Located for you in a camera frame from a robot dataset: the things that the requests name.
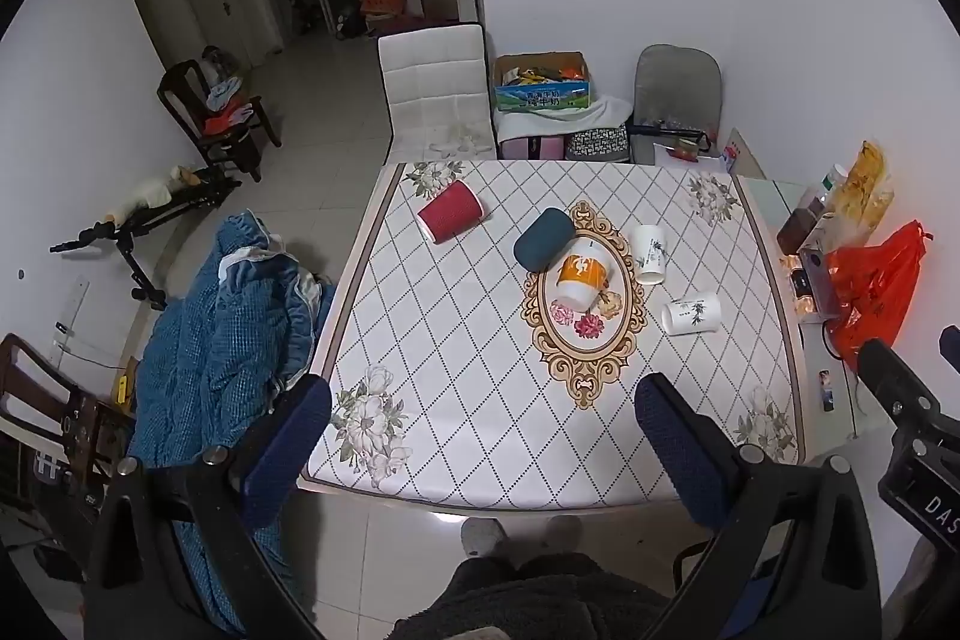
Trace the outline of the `orange and white cup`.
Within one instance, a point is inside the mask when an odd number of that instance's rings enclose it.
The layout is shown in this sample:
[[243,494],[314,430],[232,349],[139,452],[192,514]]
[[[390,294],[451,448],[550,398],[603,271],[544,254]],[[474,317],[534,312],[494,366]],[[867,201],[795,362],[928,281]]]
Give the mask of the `orange and white cup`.
[[563,257],[556,276],[556,300],[574,314],[584,314],[610,280],[612,259],[601,242],[578,237]]

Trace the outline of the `white cloth under box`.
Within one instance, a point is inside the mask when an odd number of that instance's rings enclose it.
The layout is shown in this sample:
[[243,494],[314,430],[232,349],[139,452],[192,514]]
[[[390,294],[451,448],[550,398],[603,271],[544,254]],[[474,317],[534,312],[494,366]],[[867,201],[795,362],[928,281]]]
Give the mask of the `white cloth under box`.
[[493,112],[494,133],[500,143],[535,138],[566,136],[594,128],[623,127],[633,113],[633,104],[615,96],[597,97],[585,109],[540,109],[535,112]]

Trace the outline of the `dark teal cup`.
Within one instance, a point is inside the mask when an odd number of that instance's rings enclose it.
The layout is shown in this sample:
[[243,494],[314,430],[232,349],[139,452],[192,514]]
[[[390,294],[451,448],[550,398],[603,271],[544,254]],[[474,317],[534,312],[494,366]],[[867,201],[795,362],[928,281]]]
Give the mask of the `dark teal cup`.
[[529,273],[544,273],[573,241],[573,220],[558,208],[547,208],[514,242],[514,258]]

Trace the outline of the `black tripod stand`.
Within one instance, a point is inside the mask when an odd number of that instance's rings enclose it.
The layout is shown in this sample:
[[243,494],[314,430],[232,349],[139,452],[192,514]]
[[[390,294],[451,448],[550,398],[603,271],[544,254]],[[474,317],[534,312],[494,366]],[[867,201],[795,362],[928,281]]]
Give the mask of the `black tripod stand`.
[[112,242],[130,268],[135,301],[146,302],[155,312],[167,305],[166,292],[155,286],[133,257],[135,241],[195,209],[220,208],[241,182],[217,166],[190,169],[174,166],[164,177],[144,181],[101,221],[83,229],[75,239],[52,245],[50,253],[80,252],[98,242]]

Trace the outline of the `lying white bamboo cup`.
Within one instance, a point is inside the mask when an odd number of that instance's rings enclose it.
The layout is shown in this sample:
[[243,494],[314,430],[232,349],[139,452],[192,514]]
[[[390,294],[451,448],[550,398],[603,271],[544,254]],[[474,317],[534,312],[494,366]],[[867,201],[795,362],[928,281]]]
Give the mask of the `lying white bamboo cup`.
[[661,328],[669,336],[698,335],[718,331],[722,305],[716,292],[697,292],[670,301],[661,312]]

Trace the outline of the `floral diamond tablecloth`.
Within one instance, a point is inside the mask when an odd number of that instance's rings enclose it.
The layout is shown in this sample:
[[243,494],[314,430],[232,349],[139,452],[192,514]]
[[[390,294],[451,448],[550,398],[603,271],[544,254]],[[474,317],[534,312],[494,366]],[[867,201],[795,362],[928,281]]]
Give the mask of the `floral diamond tablecloth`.
[[[451,182],[485,218],[434,245],[416,213]],[[514,242],[547,208],[573,241],[544,273]],[[656,224],[665,281],[636,280],[630,230]],[[607,248],[610,280],[584,314],[556,300],[578,237]],[[805,455],[797,339],[770,239],[724,174],[630,164],[391,164],[377,177],[314,369],[334,417],[299,484],[436,509],[592,510],[669,497],[636,424],[636,383],[659,372],[736,442]],[[716,292],[718,331],[669,336],[662,309]]]

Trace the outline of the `orange plastic bag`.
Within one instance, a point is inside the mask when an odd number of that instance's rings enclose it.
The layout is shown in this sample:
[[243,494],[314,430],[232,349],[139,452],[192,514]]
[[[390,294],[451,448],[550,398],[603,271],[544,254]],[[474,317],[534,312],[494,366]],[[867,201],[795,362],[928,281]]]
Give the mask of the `orange plastic bag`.
[[841,247],[825,257],[839,307],[838,317],[827,323],[828,333],[851,370],[857,370],[867,341],[893,346],[916,291],[927,241],[931,234],[911,221],[882,244]]

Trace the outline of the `upright white bamboo cup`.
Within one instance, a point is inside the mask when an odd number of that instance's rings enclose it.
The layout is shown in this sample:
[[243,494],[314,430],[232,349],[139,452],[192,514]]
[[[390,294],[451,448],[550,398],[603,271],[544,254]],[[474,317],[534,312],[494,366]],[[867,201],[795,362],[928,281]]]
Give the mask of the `upright white bamboo cup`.
[[630,247],[635,259],[636,280],[644,286],[662,284],[667,268],[664,229],[656,224],[638,224],[630,230]]

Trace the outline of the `brown wooden chair left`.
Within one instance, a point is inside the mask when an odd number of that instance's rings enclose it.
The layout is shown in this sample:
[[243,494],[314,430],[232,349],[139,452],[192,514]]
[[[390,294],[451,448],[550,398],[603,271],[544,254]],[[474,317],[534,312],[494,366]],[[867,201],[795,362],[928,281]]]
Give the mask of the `brown wooden chair left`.
[[67,497],[98,512],[127,455],[133,417],[70,380],[14,333],[2,338],[2,422],[60,470]]

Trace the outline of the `person legs in black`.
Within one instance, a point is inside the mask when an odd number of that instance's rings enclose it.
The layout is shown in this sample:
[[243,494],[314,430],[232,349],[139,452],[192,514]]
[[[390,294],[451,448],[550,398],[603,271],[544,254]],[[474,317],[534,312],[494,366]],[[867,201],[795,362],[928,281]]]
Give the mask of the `person legs in black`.
[[397,620],[394,638],[640,638],[669,599],[605,570],[581,546],[577,516],[550,518],[542,549],[517,565],[500,521],[460,526],[466,559],[438,599]]

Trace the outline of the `small lighter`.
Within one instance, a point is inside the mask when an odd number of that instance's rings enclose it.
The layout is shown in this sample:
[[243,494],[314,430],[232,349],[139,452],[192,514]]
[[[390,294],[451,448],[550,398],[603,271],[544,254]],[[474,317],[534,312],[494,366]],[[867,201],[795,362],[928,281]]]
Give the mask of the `small lighter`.
[[832,374],[827,369],[818,372],[818,393],[820,393],[823,411],[831,413],[835,409],[835,395],[833,395]]

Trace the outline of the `white padded chair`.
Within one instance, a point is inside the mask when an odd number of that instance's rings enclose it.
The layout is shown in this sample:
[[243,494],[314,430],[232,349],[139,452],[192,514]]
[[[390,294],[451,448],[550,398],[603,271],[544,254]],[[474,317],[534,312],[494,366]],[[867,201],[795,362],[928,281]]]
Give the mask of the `white padded chair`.
[[496,158],[482,26],[384,35],[377,58],[391,120],[389,163]]

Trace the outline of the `brown jar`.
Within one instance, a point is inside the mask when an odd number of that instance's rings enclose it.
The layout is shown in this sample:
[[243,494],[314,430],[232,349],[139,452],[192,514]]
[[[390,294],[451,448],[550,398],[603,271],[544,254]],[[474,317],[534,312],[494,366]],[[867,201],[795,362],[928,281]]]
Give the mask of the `brown jar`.
[[807,241],[817,224],[818,218],[809,208],[798,206],[791,211],[786,220],[776,234],[776,241],[784,255],[796,255],[799,248]]

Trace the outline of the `yellow snack bag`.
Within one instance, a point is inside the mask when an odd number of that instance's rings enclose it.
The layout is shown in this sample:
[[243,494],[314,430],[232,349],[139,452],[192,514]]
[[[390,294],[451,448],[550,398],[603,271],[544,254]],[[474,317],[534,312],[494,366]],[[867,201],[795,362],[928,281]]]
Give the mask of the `yellow snack bag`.
[[882,223],[893,197],[895,190],[884,148],[866,140],[846,181],[828,200],[823,250],[833,252],[841,247],[866,245]]

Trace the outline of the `red ribbed paper cup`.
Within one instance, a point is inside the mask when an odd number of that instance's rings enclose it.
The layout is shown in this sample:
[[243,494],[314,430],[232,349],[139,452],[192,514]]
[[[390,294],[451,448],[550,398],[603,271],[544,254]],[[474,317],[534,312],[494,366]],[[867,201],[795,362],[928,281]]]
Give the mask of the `red ribbed paper cup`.
[[431,202],[416,213],[416,220],[427,241],[434,245],[454,239],[477,226],[485,218],[485,208],[466,182],[451,182]]

